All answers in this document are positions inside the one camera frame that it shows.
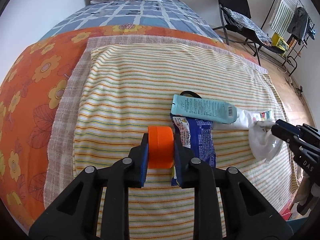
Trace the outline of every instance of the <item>white wall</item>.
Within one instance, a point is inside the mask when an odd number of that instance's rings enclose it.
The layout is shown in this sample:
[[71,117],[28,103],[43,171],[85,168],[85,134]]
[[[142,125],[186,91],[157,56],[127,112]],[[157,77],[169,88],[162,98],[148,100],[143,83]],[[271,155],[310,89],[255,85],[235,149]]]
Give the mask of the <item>white wall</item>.
[[[221,25],[218,0],[182,0],[204,18],[209,25]],[[273,0],[248,0],[252,20],[261,26]],[[316,24],[320,26],[320,16],[310,0],[301,0]],[[88,4],[88,0],[10,0],[0,17],[0,81],[2,81],[19,54],[30,44],[37,42],[57,23]],[[270,36],[273,31],[268,25],[263,30]],[[303,86],[311,114],[320,127],[320,33],[316,40],[308,42],[302,58],[298,58],[299,67],[294,73],[298,84]]]

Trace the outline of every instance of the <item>chair seat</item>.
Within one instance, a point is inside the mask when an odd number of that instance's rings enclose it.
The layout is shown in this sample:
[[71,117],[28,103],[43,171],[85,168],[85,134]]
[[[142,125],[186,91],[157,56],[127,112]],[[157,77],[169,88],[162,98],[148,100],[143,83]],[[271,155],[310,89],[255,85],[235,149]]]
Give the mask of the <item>chair seat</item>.
[[242,36],[248,38],[250,41],[253,41],[256,44],[259,44],[260,46],[265,47],[266,49],[270,50],[271,52],[282,54],[285,51],[283,49],[280,49],[276,46],[267,46],[266,44],[262,43],[258,38],[254,30],[248,29],[248,28],[242,28],[239,30],[239,28],[235,25],[227,24],[226,29],[235,33],[239,33]]

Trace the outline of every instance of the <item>light blue tube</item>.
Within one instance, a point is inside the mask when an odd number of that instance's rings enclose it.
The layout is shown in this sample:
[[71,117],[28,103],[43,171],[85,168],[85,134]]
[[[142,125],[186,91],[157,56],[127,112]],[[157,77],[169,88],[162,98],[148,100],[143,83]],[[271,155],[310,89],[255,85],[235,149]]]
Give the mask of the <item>light blue tube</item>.
[[237,120],[237,108],[224,101],[173,96],[171,114],[231,124]]

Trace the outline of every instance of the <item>yellow box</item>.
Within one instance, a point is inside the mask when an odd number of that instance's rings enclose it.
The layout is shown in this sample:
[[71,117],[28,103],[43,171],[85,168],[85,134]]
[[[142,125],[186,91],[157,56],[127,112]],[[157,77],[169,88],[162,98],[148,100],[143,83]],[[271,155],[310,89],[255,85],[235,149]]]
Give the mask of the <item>yellow box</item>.
[[280,54],[281,56],[283,56],[289,48],[289,45],[284,41],[282,37],[279,36],[278,33],[273,34],[271,41],[272,46],[276,46],[277,48],[280,48],[285,51],[283,54]]

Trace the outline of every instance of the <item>silver screw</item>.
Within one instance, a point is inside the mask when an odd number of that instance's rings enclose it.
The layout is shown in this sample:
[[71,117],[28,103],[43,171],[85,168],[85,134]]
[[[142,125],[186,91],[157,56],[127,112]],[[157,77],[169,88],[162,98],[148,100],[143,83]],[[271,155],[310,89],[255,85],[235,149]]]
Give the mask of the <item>silver screw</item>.
[[131,158],[124,158],[122,160],[122,162],[123,162],[123,164],[130,164],[130,163],[132,163],[132,159]]
[[200,164],[201,160],[200,160],[199,158],[192,158],[192,159],[191,159],[191,162],[192,162],[193,164]]
[[94,167],[93,166],[88,166],[85,168],[86,173],[93,173],[94,172]]
[[235,168],[235,167],[230,167],[230,168],[228,169],[228,171],[229,171],[231,174],[237,174],[237,173],[238,173],[238,169]]

